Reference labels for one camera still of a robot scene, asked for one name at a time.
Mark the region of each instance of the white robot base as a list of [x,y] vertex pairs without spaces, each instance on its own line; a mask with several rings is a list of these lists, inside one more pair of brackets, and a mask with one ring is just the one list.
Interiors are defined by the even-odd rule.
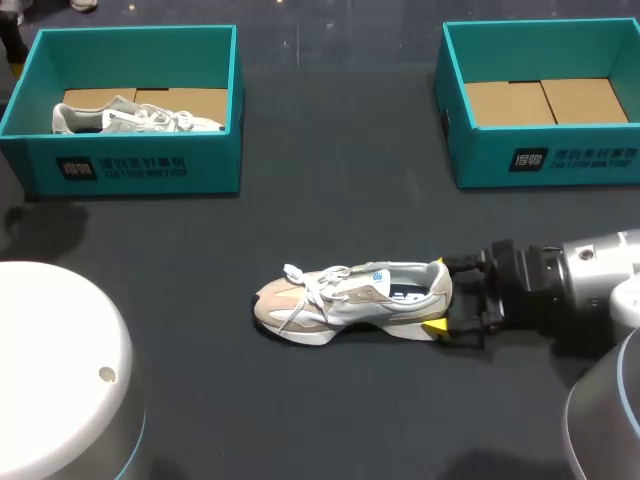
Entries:
[[68,270],[0,263],[0,480],[141,480],[146,410],[115,305]]

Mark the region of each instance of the robotic arm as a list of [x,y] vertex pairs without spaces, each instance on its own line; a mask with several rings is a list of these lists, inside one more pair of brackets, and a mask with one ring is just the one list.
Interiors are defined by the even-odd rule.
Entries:
[[454,308],[452,332],[475,329],[482,338],[501,326],[573,322],[582,341],[584,331],[604,322],[614,340],[623,340],[571,391],[563,434],[576,478],[640,478],[640,230],[525,250],[506,240],[444,263],[457,293],[466,285],[460,275],[480,274],[475,323]]

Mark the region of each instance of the black table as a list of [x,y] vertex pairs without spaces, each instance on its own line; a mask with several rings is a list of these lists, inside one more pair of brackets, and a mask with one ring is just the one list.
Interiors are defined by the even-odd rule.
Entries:
[[[637,227],[640,191],[459,191],[427,67],[245,77],[239,197],[29,204],[0,237],[0,258],[69,268],[122,312],[153,478],[570,478],[560,419],[587,363],[550,340],[505,332],[475,352],[359,329],[298,347],[254,328],[251,295],[284,263],[427,261]],[[0,178],[6,212],[20,190]]]

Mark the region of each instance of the shoe insole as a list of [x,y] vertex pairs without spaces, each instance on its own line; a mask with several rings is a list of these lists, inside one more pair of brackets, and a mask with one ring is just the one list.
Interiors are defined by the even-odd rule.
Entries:
[[389,297],[394,300],[410,300],[412,302],[422,300],[428,294],[428,288],[419,287],[417,285],[402,285],[398,283],[391,284],[391,290],[389,291]]

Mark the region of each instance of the open shoe box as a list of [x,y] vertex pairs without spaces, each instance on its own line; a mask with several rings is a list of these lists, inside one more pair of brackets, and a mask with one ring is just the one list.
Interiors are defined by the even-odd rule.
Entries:
[[445,23],[435,92],[460,187],[640,183],[634,19]]
[[[51,133],[57,103],[100,108],[116,94],[225,129]],[[234,193],[243,111],[234,26],[45,29],[0,123],[0,149],[31,198]]]

